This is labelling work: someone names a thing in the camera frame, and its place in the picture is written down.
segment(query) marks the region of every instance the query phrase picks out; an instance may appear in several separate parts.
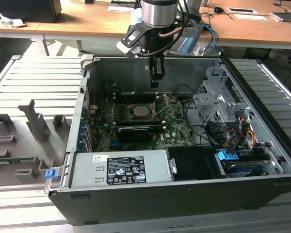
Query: chip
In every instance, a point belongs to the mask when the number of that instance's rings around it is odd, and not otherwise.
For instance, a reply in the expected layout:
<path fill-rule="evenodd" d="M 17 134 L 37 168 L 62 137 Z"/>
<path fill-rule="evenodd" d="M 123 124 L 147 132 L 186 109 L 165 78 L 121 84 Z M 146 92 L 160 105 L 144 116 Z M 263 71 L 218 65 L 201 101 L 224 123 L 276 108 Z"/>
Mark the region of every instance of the chip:
<path fill-rule="evenodd" d="M 149 108 L 147 106 L 135 106 L 134 115 L 137 117 L 146 117 L 150 114 Z"/>

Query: open computer chassis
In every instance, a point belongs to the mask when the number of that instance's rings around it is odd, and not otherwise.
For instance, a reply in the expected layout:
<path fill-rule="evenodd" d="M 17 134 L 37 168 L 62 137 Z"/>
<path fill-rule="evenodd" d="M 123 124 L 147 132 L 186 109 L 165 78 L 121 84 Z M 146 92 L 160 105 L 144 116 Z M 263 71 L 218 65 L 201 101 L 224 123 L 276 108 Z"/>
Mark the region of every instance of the open computer chassis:
<path fill-rule="evenodd" d="M 166 58 L 157 90 L 146 59 L 90 67 L 49 193 L 70 224 L 258 209 L 291 192 L 291 139 L 226 57 Z"/>

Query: wooden desk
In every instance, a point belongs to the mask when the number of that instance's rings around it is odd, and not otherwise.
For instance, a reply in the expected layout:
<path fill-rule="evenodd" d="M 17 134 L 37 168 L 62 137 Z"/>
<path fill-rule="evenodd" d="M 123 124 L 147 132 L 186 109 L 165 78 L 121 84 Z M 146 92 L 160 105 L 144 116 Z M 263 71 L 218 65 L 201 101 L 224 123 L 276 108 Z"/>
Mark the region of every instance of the wooden desk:
<path fill-rule="evenodd" d="M 201 7 L 200 12 L 213 14 L 212 28 L 219 35 L 218 45 L 254 48 L 291 49 L 291 24 L 279 23 L 270 16 L 270 12 L 284 12 L 273 6 L 272 0 L 212 0 L 220 4 L 226 13 L 226 7 L 253 8 L 258 15 L 265 16 L 268 21 L 237 19 L 230 15 L 214 14 L 214 6 Z M 94 40 L 97 37 L 105 41 L 117 42 L 126 32 L 130 22 L 128 12 L 108 12 L 110 4 L 96 2 L 85 4 L 83 0 L 61 0 L 62 14 L 56 23 L 26 22 L 27 27 L 9 29 L 0 24 L 0 37 L 33 38 L 36 40 L 42 55 L 48 55 L 45 39 L 77 40 L 82 50 L 81 40 Z M 282 2 L 290 9 L 291 2 Z M 203 32 L 199 43 L 208 43 L 210 33 Z"/>
<path fill-rule="evenodd" d="M 40 22 L 26 22 L 25 27 L 7 28 L 0 23 L 0 33 L 35 33 L 40 24 Z"/>
<path fill-rule="evenodd" d="M 130 13 L 110 12 L 108 3 L 61 0 L 61 5 L 62 14 L 56 23 L 41 23 L 37 33 L 123 36 L 129 27 Z"/>
<path fill-rule="evenodd" d="M 284 9 L 273 5 L 272 0 L 212 0 L 214 4 L 220 4 L 225 12 L 231 13 L 227 7 L 249 8 L 264 16 L 268 21 L 238 19 L 230 15 L 213 13 L 214 6 L 201 7 L 200 12 L 210 11 L 213 15 L 212 28 L 218 33 L 219 45 L 244 46 L 260 48 L 284 48 L 291 46 L 291 23 L 280 22 L 271 12 L 284 12 Z M 282 5 L 290 10 L 291 2 L 283 1 Z M 209 23 L 206 16 L 202 17 L 205 23 Z"/>

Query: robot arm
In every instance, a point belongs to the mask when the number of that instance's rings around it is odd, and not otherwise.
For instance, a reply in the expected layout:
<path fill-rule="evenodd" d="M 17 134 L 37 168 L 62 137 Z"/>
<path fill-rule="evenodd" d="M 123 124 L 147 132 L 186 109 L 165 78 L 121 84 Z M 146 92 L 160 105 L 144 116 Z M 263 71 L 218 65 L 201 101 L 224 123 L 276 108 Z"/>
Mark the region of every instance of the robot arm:
<path fill-rule="evenodd" d="M 163 53 L 179 40 L 186 28 L 192 27 L 193 21 L 195 24 L 201 22 L 200 4 L 201 0 L 188 3 L 183 0 L 183 10 L 178 0 L 141 1 L 142 22 L 133 25 L 117 47 L 126 57 L 148 57 L 151 87 L 158 87 L 158 81 L 165 75 Z M 180 21 L 177 21 L 178 5 Z"/>

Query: desk leg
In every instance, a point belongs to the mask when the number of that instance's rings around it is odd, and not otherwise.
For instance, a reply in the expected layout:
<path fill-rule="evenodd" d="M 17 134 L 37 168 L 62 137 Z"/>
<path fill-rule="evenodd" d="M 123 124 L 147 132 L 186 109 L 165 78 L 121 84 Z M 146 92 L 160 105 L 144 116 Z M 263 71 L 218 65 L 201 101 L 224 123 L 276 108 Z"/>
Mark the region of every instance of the desk leg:
<path fill-rule="evenodd" d="M 77 40 L 77 45 L 78 45 L 79 52 L 82 52 L 83 48 L 82 48 L 82 42 L 80 40 Z"/>
<path fill-rule="evenodd" d="M 44 36 L 41 34 L 36 34 L 33 36 L 33 39 L 36 41 L 40 54 L 43 56 L 49 56 L 49 50 L 47 47 L 47 43 L 44 39 Z"/>

